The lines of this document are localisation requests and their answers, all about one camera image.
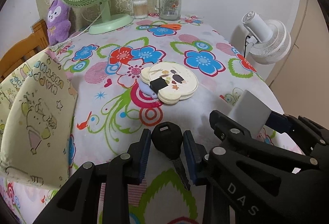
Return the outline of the purple plush toy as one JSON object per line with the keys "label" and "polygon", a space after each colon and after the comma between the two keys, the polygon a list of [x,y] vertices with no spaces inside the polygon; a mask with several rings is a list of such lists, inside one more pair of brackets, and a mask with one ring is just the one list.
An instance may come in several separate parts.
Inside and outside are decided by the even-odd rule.
{"label": "purple plush toy", "polygon": [[71,22],[70,7],[62,0],[54,0],[47,14],[47,35],[49,45],[64,42],[69,37]]}

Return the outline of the white standing fan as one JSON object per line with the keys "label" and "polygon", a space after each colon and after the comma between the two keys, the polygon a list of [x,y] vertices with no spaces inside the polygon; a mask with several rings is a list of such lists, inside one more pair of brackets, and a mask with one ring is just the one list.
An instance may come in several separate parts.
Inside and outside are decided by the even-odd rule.
{"label": "white standing fan", "polygon": [[245,55],[251,55],[261,65],[275,64],[291,49],[291,35],[283,22],[263,20],[254,11],[246,13],[242,24],[249,32],[245,42]]}

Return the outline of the yellow fabric storage basket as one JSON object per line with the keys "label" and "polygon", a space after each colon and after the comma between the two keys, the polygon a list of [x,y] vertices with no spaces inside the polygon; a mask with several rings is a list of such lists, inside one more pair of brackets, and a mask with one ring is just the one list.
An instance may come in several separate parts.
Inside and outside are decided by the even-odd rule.
{"label": "yellow fabric storage basket", "polygon": [[59,189],[69,178],[77,91],[55,53],[39,52],[1,82],[1,175]]}

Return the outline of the glass mason jar mug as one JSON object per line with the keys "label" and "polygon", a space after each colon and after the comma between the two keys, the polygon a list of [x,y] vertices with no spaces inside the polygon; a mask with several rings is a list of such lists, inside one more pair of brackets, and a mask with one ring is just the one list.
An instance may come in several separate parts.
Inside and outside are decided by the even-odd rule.
{"label": "glass mason jar mug", "polygon": [[181,18],[182,0],[153,0],[159,18],[165,21],[178,21]]}

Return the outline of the orange scissors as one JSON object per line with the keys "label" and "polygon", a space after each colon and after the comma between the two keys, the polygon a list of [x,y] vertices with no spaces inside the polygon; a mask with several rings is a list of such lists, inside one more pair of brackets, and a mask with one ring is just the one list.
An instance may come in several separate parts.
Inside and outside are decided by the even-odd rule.
{"label": "orange scissors", "polygon": [[181,29],[181,25],[177,24],[177,23],[174,23],[174,24],[153,24],[152,27],[162,27],[162,28],[167,28],[167,29],[174,30],[174,31],[177,31],[177,30]]}

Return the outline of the wooden bed headboard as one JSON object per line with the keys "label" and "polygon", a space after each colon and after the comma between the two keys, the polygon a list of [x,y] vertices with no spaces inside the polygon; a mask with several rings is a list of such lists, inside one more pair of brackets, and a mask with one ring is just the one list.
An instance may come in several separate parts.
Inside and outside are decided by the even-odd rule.
{"label": "wooden bed headboard", "polygon": [[41,19],[32,26],[32,34],[12,46],[1,58],[1,81],[48,45],[46,22]]}

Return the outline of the grey power bank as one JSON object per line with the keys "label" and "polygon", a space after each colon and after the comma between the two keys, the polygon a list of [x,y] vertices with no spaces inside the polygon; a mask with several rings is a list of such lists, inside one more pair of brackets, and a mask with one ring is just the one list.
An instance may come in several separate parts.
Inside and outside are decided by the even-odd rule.
{"label": "grey power bank", "polygon": [[250,131],[255,139],[261,132],[272,110],[251,92],[245,90],[231,109],[228,117]]}

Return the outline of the cotton swab container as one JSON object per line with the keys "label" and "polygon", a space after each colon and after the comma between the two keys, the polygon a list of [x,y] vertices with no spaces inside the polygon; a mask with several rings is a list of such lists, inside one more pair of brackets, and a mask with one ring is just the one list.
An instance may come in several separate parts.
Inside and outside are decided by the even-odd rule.
{"label": "cotton swab container", "polygon": [[145,19],[148,17],[148,1],[147,0],[134,0],[133,13],[135,19]]}

